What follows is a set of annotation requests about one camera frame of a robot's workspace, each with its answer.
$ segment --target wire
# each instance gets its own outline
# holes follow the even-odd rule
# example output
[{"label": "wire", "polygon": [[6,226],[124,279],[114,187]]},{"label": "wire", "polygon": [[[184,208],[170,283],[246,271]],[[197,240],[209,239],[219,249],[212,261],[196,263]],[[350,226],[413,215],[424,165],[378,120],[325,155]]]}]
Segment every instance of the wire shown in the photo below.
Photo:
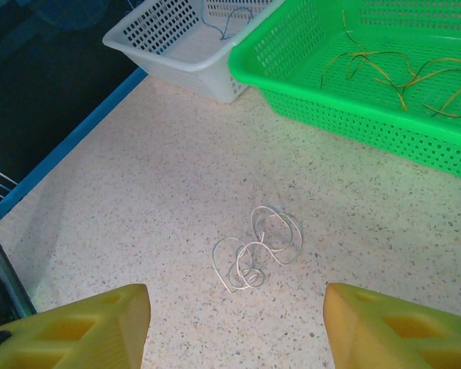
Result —
[{"label": "wire", "polygon": [[210,28],[214,28],[216,29],[217,31],[220,32],[221,34],[221,41],[224,41],[224,40],[228,40],[229,38],[232,38],[234,37],[235,35],[227,35],[227,30],[229,28],[229,22],[231,21],[231,17],[232,15],[235,13],[235,12],[238,12],[240,10],[246,10],[249,12],[249,19],[247,20],[247,25],[249,25],[249,22],[251,22],[251,20],[253,19],[253,11],[246,7],[246,6],[240,6],[238,8],[235,8],[232,12],[230,12],[230,14],[228,15],[227,17],[227,22],[225,23],[225,28],[224,30],[222,31],[220,28],[218,28],[216,25],[211,25],[210,23],[207,23],[205,21],[205,18],[204,18],[204,8],[205,8],[205,5],[204,5],[204,0],[201,0],[201,22],[206,25],[207,27],[210,27]]},{"label": "wire", "polygon": [[[265,218],[259,218],[259,211],[267,211],[270,214]],[[273,248],[265,243],[265,235],[267,232],[264,230],[264,225],[268,220],[273,218],[278,219],[283,225],[285,225],[288,230],[287,241],[284,242],[284,246],[281,248]],[[302,250],[302,232],[296,221],[286,213],[279,212],[269,206],[258,206],[251,213],[251,226],[257,241],[245,244],[239,238],[224,237],[215,244],[212,250],[212,265],[214,267],[215,273],[217,273],[217,276],[221,280],[222,284],[230,293],[248,288],[259,288],[265,282],[266,274],[262,269],[259,269],[256,266],[256,261],[254,259],[254,249],[256,246],[260,246],[267,250],[270,256],[279,265],[288,265],[296,261]],[[228,272],[225,274],[225,278],[227,280],[224,280],[217,268],[217,264],[215,263],[215,251],[224,241],[235,241],[239,244],[239,247],[236,250],[235,260],[230,266]],[[292,258],[287,261],[283,261],[277,257],[279,253],[283,253],[290,248],[294,249]],[[233,271],[237,275],[237,283],[232,281],[231,274]]]},{"label": "wire", "polygon": [[[130,0],[126,0],[128,2],[128,4],[130,5],[130,8],[131,10],[134,10],[135,8],[137,8],[142,2],[144,2],[144,0],[139,0],[135,6],[133,6],[133,4],[131,3]],[[131,13],[131,10],[127,10],[125,13],[124,13],[124,16],[127,16],[128,14]]]},{"label": "wire", "polygon": [[[432,78],[433,76],[435,75],[439,75],[439,74],[442,74],[442,73],[445,73],[447,71],[461,71],[461,68],[445,68],[445,69],[441,69],[439,71],[433,71],[431,73],[429,73],[428,75],[424,75],[422,77],[420,77],[421,73],[422,73],[422,70],[427,66],[427,65],[431,65],[433,63],[439,63],[439,62],[455,62],[455,63],[459,63],[461,64],[461,59],[458,59],[458,58],[438,58],[438,59],[434,59],[434,60],[430,60],[430,61],[427,61],[426,63],[424,63],[422,65],[422,67],[420,67],[420,69],[418,70],[417,73],[415,73],[410,65],[410,59],[408,58],[408,55],[404,54],[404,53],[401,53],[401,52],[368,52],[362,44],[360,44],[359,42],[355,41],[351,36],[350,36],[350,32],[348,31],[347,29],[347,19],[346,19],[346,16],[345,16],[345,11],[343,10],[342,11],[342,23],[343,23],[343,30],[345,32],[345,35],[348,37],[348,39],[354,43],[356,46],[358,46],[359,48],[362,49],[362,52],[344,52],[340,55],[338,55],[337,57],[331,59],[323,68],[323,72],[321,74],[321,80],[320,80],[320,88],[323,87],[323,81],[324,81],[324,77],[325,77],[325,74],[326,74],[326,71],[327,69],[336,61],[338,60],[339,58],[342,58],[343,56],[350,56],[351,59],[349,61],[349,63],[347,64],[347,80],[350,80],[353,78],[353,76],[360,70],[360,68],[362,68],[362,66],[364,65],[364,62],[367,61],[369,63],[369,65],[371,67],[373,67],[374,69],[376,69],[381,75],[383,75],[383,77],[386,79],[386,81],[382,81],[378,78],[374,78],[374,81],[377,81],[379,83],[382,83],[383,85],[388,85],[392,88],[394,88],[394,90],[396,91],[396,93],[398,94],[398,97],[400,98],[400,101],[401,101],[401,107],[403,110],[408,110],[408,107],[406,106],[406,102],[405,102],[405,98],[404,98],[404,94],[405,94],[405,91],[408,89],[408,87],[411,87],[417,83],[420,83],[422,81],[425,81],[429,78]],[[394,55],[400,55],[400,56],[403,56],[406,60],[406,66],[408,68],[408,72],[412,75],[412,79],[410,81],[408,81],[407,83],[404,83],[402,85],[396,85],[394,84],[394,82],[391,80],[390,76],[377,64],[375,64],[373,61],[371,61],[368,56],[371,56],[371,55],[380,55],[380,54],[394,54]],[[362,58],[362,61],[358,64],[357,67],[355,67],[355,69],[353,71],[351,71],[352,69],[352,65],[353,63],[355,62],[355,59],[361,57]],[[445,115],[446,117],[451,117],[451,118],[461,118],[461,115],[456,115],[456,114],[450,114],[450,113],[446,113],[445,112],[445,109],[458,97],[461,95],[461,88],[455,92],[445,103],[444,105],[440,108],[440,109],[436,109],[436,108],[433,108],[427,104],[422,104],[424,107],[432,110],[434,113],[433,113],[433,117],[435,117],[436,115],[440,114],[440,115]]]}]

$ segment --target white wire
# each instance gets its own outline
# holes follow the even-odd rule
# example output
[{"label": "white wire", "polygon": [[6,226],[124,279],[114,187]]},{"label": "white wire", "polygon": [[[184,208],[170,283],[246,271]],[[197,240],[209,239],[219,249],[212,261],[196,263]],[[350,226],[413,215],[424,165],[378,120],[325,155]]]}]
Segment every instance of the white wire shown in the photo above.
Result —
[{"label": "white wire", "polygon": [[[257,213],[258,211],[269,211],[271,214],[259,221],[258,213]],[[264,239],[265,239],[264,224],[266,223],[268,219],[271,219],[271,218],[278,218],[286,226],[286,228],[288,228],[288,231],[289,231],[288,233],[290,237],[285,242],[285,246],[282,248],[272,248],[271,246],[264,243]],[[297,223],[292,219],[292,217],[286,213],[276,211],[275,209],[269,206],[258,206],[251,213],[251,226],[253,228],[254,235],[256,236],[258,241],[253,241],[253,242],[250,242],[249,244],[245,244],[239,238],[224,237],[215,244],[214,249],[212,250],[212,264],[214,266],[215,273],[217,273],[217,276],[221,280],[222,284],[225,286],[225,288],[230,293],[234,293],[235,291],[239,291],[239,290],[245,290],[247,288],[261,287],[265,281],[265,277],[266,277],[265,273],[261,269],[255,266],[254,259],[253,259],[253,252],[250,250],[250,248],[252,248],[253,246],[261,246],[265,248],[268,251],[268,253],[271,255],[271,257],[279,265],[288,265],[296,261],[302,250],[302,244],[303,244],[302,231],[300,230]],[[294,242],[294,235],[296,235],[299,238],[298,240],[299,242],[297,246]],[[236,250],[235,261],[232,263],[232,265],[229,268],[229,271],[225,275],[227,281],[224,280],[224,278],[222,277],[215,263],[215,250],[217,250],[218,246],[223,241],[236,241],[238,244],[240,244],[240,246]],[[288,248],[294,248],[294,247],[296,248],[296,252],[290,260],[281,261],[277,257],[277,254],[283,251],[286,251]],[[248,268],[242,268],[240,266],[242,262],[241,259],[243,259],[245,256],[249,258]],[[237,273],[237,276],[240,279],[240,284],[235,284],[231,280],[231,273],[234,269],[235,269],[235,272]]]}]

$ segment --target terrazzo surface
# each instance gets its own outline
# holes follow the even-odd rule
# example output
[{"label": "terrazzo surface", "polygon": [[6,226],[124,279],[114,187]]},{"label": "terrazzo surface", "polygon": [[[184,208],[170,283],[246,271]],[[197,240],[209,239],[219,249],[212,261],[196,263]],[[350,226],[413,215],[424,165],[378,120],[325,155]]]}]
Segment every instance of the terrazzo surface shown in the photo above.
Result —
[{"label": "terrazzo surface", "polygon": [[[211,264],[254,207],[300,221],[298,260],[229,294]],[[146,78],[1,222],[39,311],[145,283],[143,368],[333,368],[327,282],[461,315],[461,179],[275,115]],[[223,249],[219,262],[230,262]]]}]

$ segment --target basket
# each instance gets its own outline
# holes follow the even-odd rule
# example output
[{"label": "basket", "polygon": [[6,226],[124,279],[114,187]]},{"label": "basket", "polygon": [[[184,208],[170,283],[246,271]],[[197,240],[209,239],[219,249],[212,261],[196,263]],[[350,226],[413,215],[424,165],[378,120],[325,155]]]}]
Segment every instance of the basket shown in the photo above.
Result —
[{"label": "basket", "polygon": [[[247,87],[229,72],[227,60],[232,47],[281,2],[146,0],[102,41],[123,52],[149,75],[230,103]],[[222,34],[211,25],[223,31],[227,20],[226,35],[234,37],[222,40]]]},{"label": "basket", "polygon": [[[368,63],[350,79],[351,58],[324,71],[336,56],[359,52],[355,42],[368,51],[405,53],[414,71],[432,59],[461,59],[461,1],[288,0],[233,49],[230,71],[258,87],[280,115],[461,177],[461,118],[434,116],[423,105],[444,105],[461,87],[461,72],[407,88],[404,111],[393,86],[376,81],[382,75]],[[375,62],[397,83],[410,76],[400,54]],[[432,71],[441,68],[436,64]],[[448,111],[461,115],[461,94]]]}]

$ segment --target basket rim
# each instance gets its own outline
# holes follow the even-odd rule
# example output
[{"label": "basket rim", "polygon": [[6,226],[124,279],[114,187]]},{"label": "basket rim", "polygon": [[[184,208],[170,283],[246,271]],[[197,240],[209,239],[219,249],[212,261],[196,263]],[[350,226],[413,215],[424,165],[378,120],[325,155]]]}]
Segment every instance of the basket rim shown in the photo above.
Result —
[{"label": "basket rim", "polygon": [[412,111],[403,111],[401,108],[388,108],[369,101],[354,100],[319,88],[306,87],[252,72],[248,67],[251,65],[249,57],[254,51],[254,46],[263,39],[263,36],[269,33],[277,20],[284,17],[284,12],[282,11],[284,7],[274,12],[271,17],[257,26],[239,45],[232,49],[228,60],[229,70],[240,83],[325,105],[345,111],[347,114],[359,115],[373,121],[389,122],[394,127],[461,146],[461,125],[434,120]]},{"label": "basket rim", "polygon": [[141,3],[137,8],[133,9],[128,15],[123,17],[113,28],[111,28],[102,38],[102,43],[109,48],[113,48],[123,52],[126,55],[133,55],[138,58],[143,58],[152,62],[157,62],[159,64],[166,65],[175,69],[180,69],[182,71],[195,72],[202,69],[211,67],[213,64],[221,60],[226,54],[228,54],[233,47],[238,45],[243,39],[245,39],[261,22],[263,22],[268,16],[270,16],[285,0],[271,0],[271,3],[265,7],[265,9],[260,12],[251,22],[249,22],[246,27],[241,29],[236,35],[234,35],[222,48],[220,48],[215,54],[209,58],[199,61],[198,63],[187,63],[185,61],[178,61],[173,58],[164,57],[163,55],[158,55],[153,52],[146,52],[121,44],[116,42],[115,36],[119,35],[120,32],[140,18],[140,16],[150,8],[153,4],[157,3],[159,0],[146,0]]}]

